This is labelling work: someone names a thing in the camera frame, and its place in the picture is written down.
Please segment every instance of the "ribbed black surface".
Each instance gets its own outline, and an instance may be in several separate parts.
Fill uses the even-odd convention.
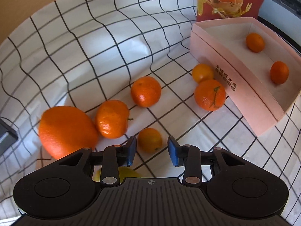
[[[15,226],[289,226],[279,216],[243,220],[215,209],[198,188],[181,185],[176,178],[127,178],[105,188],[84,212],[60,220],[23,216]]]

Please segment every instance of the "grid pattern cloth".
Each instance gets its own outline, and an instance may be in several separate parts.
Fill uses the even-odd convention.
[[[146,127],[160,131],[162,150],[147,154],[138,147],[133,168],[144,177],[183,176],[166,147],[172,135],[202,151],[222,147],[280,177],[289,188],[282,216],[301,225],[301,98],[264,135],[256,137],[230,98],[215,112],[199,108],[193,98],[189,54],[196,20],[196,0],[56,0],[21,24],[0,46],[0,118],[17,130],[19,141],[0,157],[0,225],[18,216],[14,184],[53,158],[41,147],[41,114],[57,105],[75,106],[91,118],[100,104],[127,104],[126,134],[100,138],[96,150],[125,144]],[[162,96],[150,108],[130,97],[133,82],[152,76]],[[211,178],[203,166],[203,181]]]

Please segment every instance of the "metal screw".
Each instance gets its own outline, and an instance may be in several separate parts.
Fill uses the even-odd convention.
[[[108,176],[108,177],[105,177],[103,180],[102,180],[103,183],[106,183],[106,184],[114,184],[117,182],[117,179],[114,178],[113,176]]]
[[[185,179],[185,181],[190,184],[197,184],[200,182],[200,179],[196,176],[189,176]]]

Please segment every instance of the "black object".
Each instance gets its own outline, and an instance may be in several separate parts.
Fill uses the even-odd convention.
[[[3,155],[17,140],[18,135],[16,131],[0,119],[0,155]]]
[[[22,178],[14,200],[24,215],[14,225],[202,225],[288,226],[281,214],[288,199],[285,183],[273,174],[222,148],[200,152],[168,139],[173,164],[185,166],[177,178],[126,178],[136,138],[104,152],[80,149]],[[91,180],[102,165],[100,182]],[[213,178],[202,182],[201,165]]]

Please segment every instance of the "open cardboard box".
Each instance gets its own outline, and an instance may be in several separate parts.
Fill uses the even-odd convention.
[[[246,36],[258,33],[265,48],[254,53]],[[215,68],[215,79],[259,136],[282,119],[301,91],[301,57],[281,37],[254,18],[197,22],[191,32],[190,53]],[[289,67],[288,80],[275,85],[270,69],[275,61]]]

